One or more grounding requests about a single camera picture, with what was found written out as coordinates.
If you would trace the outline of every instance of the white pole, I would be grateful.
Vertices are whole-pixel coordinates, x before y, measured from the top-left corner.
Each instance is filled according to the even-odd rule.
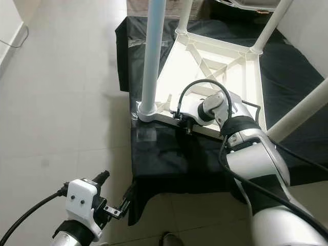
[[[293,0],[281,0],[278,4],[275,12],[272,14],[271,18],[269,19],[268,23],[264,27],[262,33],[256,40],[256,43],[251,47],[251,51],[256,54],[262,54],[263,48],[268,42],[271,34],[278,26],[280,20],[285,15],[288,7],[291,5]]]
[[[165,6],[166,0],[149,0],[142,100],[138,108],[138,116],[143,121],[151,121],[148,117],[156,112],[155,95]]]
[[[193,5],[193,0],[183,0],[179,25],[175,29],[176,33],[186,34],[187,33],[187,24],[190,16],[191,6]]]
[[[328,78],[275,123],[268,130],[267,135],[276,142],[282,141],[327,103]]]

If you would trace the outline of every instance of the black cable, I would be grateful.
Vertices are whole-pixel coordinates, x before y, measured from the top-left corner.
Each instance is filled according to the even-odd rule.
[[[261,106],[256,105],[256,104],[253,104],[253,103],[251,103],[251,102],[249,102],[249,101],[245,101],[245,100],[242,100],[241,102],[242,102],[243,104],[247,104],[247,105],[250,105],[250,106],[256,108],[255,121],[256,121],[256,123],[258,123],[258,118],[259,118],[259,115],[260,115]]]
[[[305,220],[309,225],[311,225],[315,230],[319,232],[320,235],[322,235],[326,240],[328,240],[328,230],[319,222],[317,221],[314,217],[312,217],[310,214],[305,212],[304,210],[300,209],[298,206],[292,204],[291,202],[284,200],[280,198],[279,196],[275,195],[274,193],[262,188],[261,186],[239,176],[237,173],[233,172],[228,165],[227,162],[227,156],[224,155],[224,159],[222,158],[223,150],[227,142],[227,136],[224,137],[222,146],[220,148],[219,156],[218,156],[218,161],[220,165],[222,166],[223,170],[227,172],[230,176],[233,178],[239,180],[240,182],[250,186],[254,190],[260,192],[261,194],[279,202],[280,204],[284,205],[288,209],[290,209],[292,212],[294,212],[297,216],[299,216],[301,219]]]
[[[5,42],[5,41],[2,41],[1,39],[0,39],[0,42],[3,43],[3,44],[5,44],[5,45],[10,46],[11,48],[15,48],[15,49],[20,48],[20,47],[24,44],[25,40],[27,39],[27,37],[28,37],[29,34],[30,34],[30,31],[29,31],[28,26],[25,26],[25,27],[26,27],[26,36],[25,36],[25,38],[23,39],[22,43],[21,43],[19,46],[11,45],[11,44],[9,44],[9,43],[7,43],[7,42]]]
[[[321,165],[321,164],[318,164],[318,163],[315,163],[315,162],[313,162],[313,161],[310,161],[310,160],[308,160],[308,159],[306,159],[306,158],[304,158],[304,157],[302,157],[302,156],[299,156],[299,155],[296,154],[295,152],[293,152],[293,151],[291,151],[290,149],[288,149],[288,148],[282,146],[281,144],[279,144],[279,143],[273,141],[272,139],[270,139],[270,141],[271,141],[273,144],[275,144],[276,146],[278,146],[279,149],[284,150],[285,152],[287,152],[287,153],[290,154],[291,156],[294,156],[295,158],[300,159],[300,160],[306,162],[307,164],[313,165],[313,166],[315,166],[315,167],[317,167],[317,168],[319,168],[319,169],[321,169],[321,170],[323,170],[323,171],[325,171],[325,172],[328,172],[328,168],[326,168],[325,166],[323,166],[323,165]]]
[[[232,116],[232,101],[231,101],[231,97],[230,97],[229,92],[227,91],[227,89],[222,84],[220,84],[219,82],[217,82],[215,80],[208,79],[208,78],[196,80],[196,81],[190,83],[189,85],[187,85],[184,88],[184,90],[181,93],[180,99],[179,99],[179,103],[178,103],[178,108],[177,108],[177,111],[176,111],[176,115],[179,115],[180,114],[180,108],[181,108],[182,99],[183,99],[183,96],[185,95],[185,93],[187,92],[187,90],[190,87],[192,87],[193,85],[199,84],[199,83],[211,83],[211,84],[215,84],[215,85],[217,85],[224,92],[225,96],[227,97],[227,101],[228,101],[228,119],[230,119],[231,116]]]
[[[5,233],[5,235],[2,237],[0,241],[0,246],[4,246],[8,238],[11,236],[11,234],[17,229],[17,227],[27,218],[29,217],[33,212],[35,212],[38,208],[40,208],[42,205],[46,204],[47,202],[51,201],[52,199],[55,199],[58,196],[62,196],[63,192],[62,190],[57,191],[56,193],[52,194],[51,196],[47,197],[46,199],[42,200],[35,206],[33,206],[29,211],[27,211],[25,214],[21,216],[12,226],[9,228],[9,230]]]

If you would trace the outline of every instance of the cable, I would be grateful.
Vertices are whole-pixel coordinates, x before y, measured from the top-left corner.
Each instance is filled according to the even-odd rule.
[[[323,166],[323,165],[321,165],[321,164],[318,164],[318,163],[315,163],[315,162],[313,162],[313,161],[310,161],[310,160],[308,160],[308,159],[306,159],[306,158],[304,158],[304,157],[302,157],[302,156],[299,156],[298,154],[296,154],[296,153],[294,153],[293,151],[291,151],[290,149],[288,149],[288,148],[282,146],[281,144],[279,144],[279,143],[273,141],[272,139],[270,139],[270,141],[271,141],[273,144],[275,144],[276,146],[278,146],[278,148],[284,150],[285,152],[287,152],[287,153],[290,154],[291,156],[294,156],[294,157],[297,158],[297,159],[300,159],[300,160],[302,160],[302,161],[304,161],[304,162],[306,162],[306,163],[308,163],[308,164],[310,164],[310,165],[313,165],[313,166],[315,166],[315,167],[317,167],[317,168],[319,168],[319,169],[321,169],[321,170],[323,170],[323,171],[325,171],[325,172],[328,172],[328,168],[326,168],[325,166]]]
[[[57,191],[56,193],[52,194],[51,196],[47,197],[46,199],[42,200],[35,206],[33,206],[29,211],[27,211],[25,214],[21,216],[12,226],[9,228],[9,230],[5,233],[3,238],[0,241],[0,246],[4,246],[8,238],[11,236],[11,234],[17,229],[17,227],[27,218],[29,217],[33,212],[35,212],[38,208],[40,208],[42,205],[46,204],[47,202],[51,201],[52,199],[62,196],[63,192],[62,190]]]
[[[260,115],[261,106],[256,105],[256,104],[253,104],[253,103],[251,103],[251,102],[249,102],[249,101],[245,101],[245,100],[242,100],[241,102],[242,102],[243,104],[247,104],[247,105],[250,105],[250,106],[256,108],[255,121],[256,121],[256,123],[258,123],[258,118],[259,118],[259,115]]]
[[[29,36],[29,34],[30,34],[30,31],[29,31],[29,28],[28,28],[28,26],[25,26],[25,27],[26,27],[26,36],[25,36],[25,38],[23,39],[22,43],[21,43],[19,46],[14,46],[14,45],[11,45],[11,44],[9,44],[9,43],[7,43],[7,42],[5,42],[5,41],[2,41],[1,39],[0,39],[0,42],[1,42],[1,43],[3,43],[3,44],[5,44],[5,45],[8,45],[8,46],[10,46],[11,48],[15,48],[15,49],[18,49],[18,48],[20,48],[21,46],[23,46],[23,44],[24,44],[25,40],[27,39],[27,37],[28,37],[28,36]]]
[[[224,147],[226,145],[226,142],[227,142],[227,136],[225,136],[224,139],[223,139],[222,146],[220,148],[219,156],[218,156],[218,161],[219,161],[220,165],[223,167],[223,170],[225,172],[227,172],[233,178],[239,180],[240,182],[242,182],[242,183],[250,186],[254,190],[260,192],[261,194],[263,194],[263,195],[265,195],[265,196],[279,202],[280,204],[286,206],[288,209],[293,211],[297,216],[299,216],[300,218],[305,220],[307,223],[309,223],[309,225],[311,225],[315,230],[317,230],[320,235],[322,235],[326,240],[328,240],[328,230],[319,221],[317,221],[314,217],[312,217],[310,214],[308,214],[304,210],[300,209],[298,206],[292,204],[291,202],[280,198],[279,196],[275,195],[274,193],[262,188],[261,186],[255,184],[255,183],[253,183],[253,182],[239,176],[237,173],[233,172],[228,166],[227,156],[226,155],[224,155],[224,159],[223,159],[224,163],[222,163],[221,158],[222,158],[222,154],[223,154],[223,150],[224,150]]]
[[[208,78],[196,80],[196,81],[190,83],[189,85],[187,85],[184,88],[184,90],[181,93],[180,99],[179,99],[179,103],[178,103],[178,108],[177,108],[177,111],[176,111],[176,115],[179,115],[180,114],[180,108],[181,108],[182,99],[183,99],[183,96],[185,95],[185,93],[187,92],[187,90],[190,87],[192,87],[193,85],[199,84],[199,83],[212,83],[212,84],[215,84],[215,85],[217,85],[224,92],[225,96],[227,97],[227,101],[228,101],[228,119],[230,119],[231,116],[232,116],[232,101],[231,101],[231,97],[230,97],[229,92],[227,91],[227,89],[222,84],[220,84],[219,82],[217,82],[215,80],[208,79]]]

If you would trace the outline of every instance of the white metal frame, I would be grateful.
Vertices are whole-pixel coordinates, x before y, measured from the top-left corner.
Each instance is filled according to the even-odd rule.
[[[142,100],[138,102],[139,119],[146,122],[158,120],[177,125],[177,120],[172,118],[171,113],[176,109],[177,99],[184,87],[193,81],[186,81],[185,77],[189,76],[188,79],[190,79],[189,74],[193,74],[194,70],[198,69],[202,72],[201,77],[198,78],[207,77],[218,80],[218,76],[220,76],[221,82],[228,90],[239,94],[242,99],[262,106],[259,123],[262,129],[266,130],[259,56],[263,53],[264,46],[292,1],[281,0],[254,46],[244,47],[187,32],[193,1],[184,0],[176,29],[176,41],[158,78],[166,0],[149,0]],[[225,60],[226,58],[230,60],[228,62],[220,61],[225,54],[227,55]],[[237,75],[242,71],[241,83],[234,85],[231,82],[229,69],[232,69],[232,74]],[[183,112],[184,105],[185,108],[188,108],[194,100],[199,100],[201,97],[217,91],[218,88],[206,84],[194,86],[184,98],[181,112]],[[328,79],[271,127],[268,135],[276,141],[283,140],[328,103],[326,95],[328,95]],[[194,131],[213,137],[219,136],[219,130],[216,124],[194,127]]]

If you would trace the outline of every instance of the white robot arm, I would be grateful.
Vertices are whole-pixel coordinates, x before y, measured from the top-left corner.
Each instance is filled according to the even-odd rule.
[[[216,120],[219,124],[229,152],[223,165],[236,175],[234,181],[249,206],[255,246],[328,245],[322,231],[325,228],[289,193],[289,171],[275,145],[252,119],[241,98],[233,93],[229,95],[227,98],[219,92],[209,96],[199,104],[198,114],[189,117],[196,122],[200,118],[207,122]],[[227,99],[232,104],[230,118]],[[300,213],[238,180],[238,176],[273,193]]]

